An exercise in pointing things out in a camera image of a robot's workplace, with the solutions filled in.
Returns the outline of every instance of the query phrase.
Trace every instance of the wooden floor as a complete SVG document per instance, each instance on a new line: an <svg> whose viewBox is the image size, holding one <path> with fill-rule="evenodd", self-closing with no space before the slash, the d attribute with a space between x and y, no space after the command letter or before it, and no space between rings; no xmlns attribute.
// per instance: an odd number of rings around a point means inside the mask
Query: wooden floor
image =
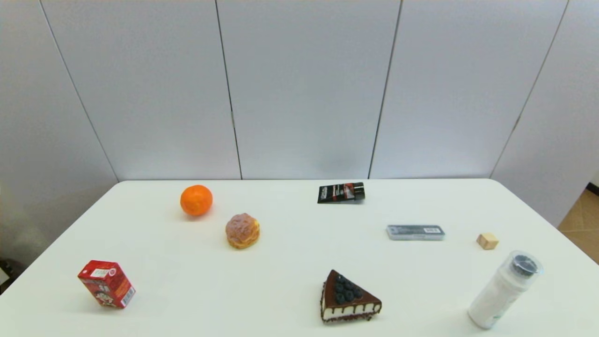
<svg viewBox="0 0 599 337"><path fill-rule="evenodd" d="M558 229L599 263L599 196L585 190Z"/></svg>

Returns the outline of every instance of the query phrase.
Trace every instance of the barcode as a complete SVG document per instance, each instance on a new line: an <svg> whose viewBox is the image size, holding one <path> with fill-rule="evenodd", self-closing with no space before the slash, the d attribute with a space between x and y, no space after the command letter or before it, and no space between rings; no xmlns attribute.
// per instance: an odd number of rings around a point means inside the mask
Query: barcode
<svg viewBox="0 0 599 337"><path fill-rule="evenodd" d="M91 277L104 277L108 274L108 269L96 269L90 275Z"/></svg>
<svg viewBox="0 0 599 337"><path fill-rule="evenodd" d="M424 233L441 233L439 228L423 228Z"/></svg>
<svg viewBox="0 0 599 337"><path fill-rule="evenodd" d="M131 300L131 298L133 297L133 294L135 294L135 289L133 289L133 287L129 288L129 290L127 291L127 294L123 297L123 299L120 301L123 306L127 306L127 303L129 303L129 301Z"/></svg>

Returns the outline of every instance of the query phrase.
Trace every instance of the pastry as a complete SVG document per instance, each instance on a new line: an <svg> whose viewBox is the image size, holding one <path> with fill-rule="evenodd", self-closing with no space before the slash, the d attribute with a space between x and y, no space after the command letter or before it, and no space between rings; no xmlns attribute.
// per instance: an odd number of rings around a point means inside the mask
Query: pastry
<svg viewBox="0 0 599 337"><path fill-rule="evenodd" d="M238 214L227 222L225 231L226 239L231 246L244 249L258 241L260 223L247 213Z"/></svg>
<svg viewBox="0 0 599 337"><path fill-rule="evenodd" d="M382 305L378 298L331 270L322 289L320 317L325 323L360 318L370 321Z"/></svg>

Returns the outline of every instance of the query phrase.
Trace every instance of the orange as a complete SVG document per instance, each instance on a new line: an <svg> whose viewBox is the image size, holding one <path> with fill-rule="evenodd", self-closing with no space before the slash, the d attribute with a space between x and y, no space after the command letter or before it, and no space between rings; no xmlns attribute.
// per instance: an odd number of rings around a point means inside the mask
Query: orange
<svg viewBox="0 0 599 337"><path fill-rule="evenodd" d="M181 208L189 215L202 215L212 206L212 192L202 185L187 187L181 193Z"/></svg>

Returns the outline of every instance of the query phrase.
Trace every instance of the panel seam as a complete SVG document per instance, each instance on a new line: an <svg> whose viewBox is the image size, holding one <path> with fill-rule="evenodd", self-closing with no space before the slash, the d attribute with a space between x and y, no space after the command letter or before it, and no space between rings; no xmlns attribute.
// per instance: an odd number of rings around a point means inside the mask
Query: panel seam
<svg viewBox="0 0 599 337"><path fill-rule="evenodd" d="M403 8L403 5L404 5L404 0L401 0L400 9L397 12L397 20L395 22L395 32L393 34L393 43L391 44L391 54L389 55L389 66L387 67L387 77L385 78L385 88L383 89L383 99L381 100L381 103L380 103L379 121L376 125L376 133L374 135L374 144L373 144L373 153L372 153L372 156L370 157L370 166L368 168L368 178L367 179L370 179L370 174L372 173L372 169L373 169L374 152L376 151L376 143L377 143L377 139L379 138L380 120L383 116L383 108L385 106L385 97L387 95L387 85L389 84L389 74L391 73L391 63L393 62L393 54L395 52L395 43L397 42L397 32L400 27L401 9Z"/></svg>
<svg viewBox="0 0 599 337"><path fill-rule="evenodd" d="M561 26L561 23L564 20L565 12L568 10L569 4L570 4L570 0L568 0L565 4L564 12L562 13L561 17L559 18L558 27L556 28L555 33L553 34L553 38L551 39L551 43L549 44L549 48L547 49L547 52L545 53L545 57L543 58L543 62L541 63L541 67L539 68L539 72L537 73L537 77L534 79L533 86L530 88L530 91L528 92L528 96L526 97L526 100L524 101L522 110L520 110L520 114L518 115L518 118L516 119L516 122L514 123L514 127L512 128L512 132L510 132L510 135L508 136L508 138L506 140L506 144L503 146L503 149L501 150L501 153L499 154L499 157L497 158L497 162L495 162L495 166L493 166L493 170L491 171L491 174L489 175L489 179L492 179L493 174L495 174L495 170L497 169L497 166L499 165L499 162L501 161L501 157L503 157L503 153L507 149L507 144L512 139L512 135L514 135L514 131L516 131L516 127L518 126L518 123L520 123L520 119L522 118L522 114L524 113L524 110L526 109L528 100L530 100L530 96L532 96L532 94L533 94L534 87L537 85L537 81L539 80L539 77L541 76L541 72L543 71L543 67L545 66L547 57L549 56L549 52L551 51L551 48L553 47L553 42L555 41L555 37L558 35L559 27Z"/></svg>
<svg viewBox="0 0 599 337"><path fill-rule="evenodd" d="M120 182L121 180L119 179L119 177L117 176L116 172L114 171L114 167L113 167L112 163L110 162L110 158L106 154L106 150L104 149L104 145L102 144L102 141L100 140L100 137L98 136L98 132L96 131L96 128L93 126L93 122L92 122L91 118L89 117L89 114L87 113L87 109L85 108L85 104L83 104L83 100L81 99L81 95L79 94L79 90L77 90L77 87L75 85L75 81L73 81L73 77L71 76L71 72L69 70L69 67L66 65L65 58L62 56L62 51L60 50L60 46L58 46L58 40L56 40L56 36L54 35L54 31L52 30L52 26L50 25L50 20L48 19L48 15L46 14L46 9L44 8L44 4L42 3L41 0L38 0L38 2L40 3L40 7L41 7L42 13L44 13L44 18L46 19L46 24L48 25L48 28L50 29L50 33L52 34L52 39L54 39L54 45L56 46L56 49L58 50L58 54L60 55L60 59L62 60L62 64L65 66L66 73L67 73L67 75L69 75L69 79L71 80L71 84L73 85L73 89L75 89L75 94L77 94L77 98L79 99L79 103L81 103L81 108L83 108L83 112L85 113L85 116L87 117L87 120L89 121L89 125L92 127L94 135L96 135L96 139L98 139L98 144L100 144L100 148L102 149L102 152L104 153L104 156L106 157L106 160L108 161L108 165L110 166L110 169L112 170L112 172L114 174L114 178L116 179L117 182Z"/></svg>
<svg viewBox="0 0 599 337"><path fill-rule="evenodd" d="M233 100L231 100L231 87L229 85L229 73L226 67L226 58L225 58L225 43L223 41L223 32L220 28L220 14L219 14L219 4L217 0L214 0L214 6L216 7L216 20L219 24L219 35L220 35L220 48L223 53L223 64L225 65L225 79L226 79L226 90L229 94L229 107L231 108L231 123L233 125L233 135L235 136L235 149L237 150L237 164L239 165L239 178L243 180L243 173L241 172L241 159L239 156L239 144L237 142L237 129L235 127L235 116L233 115Z"/></svg>

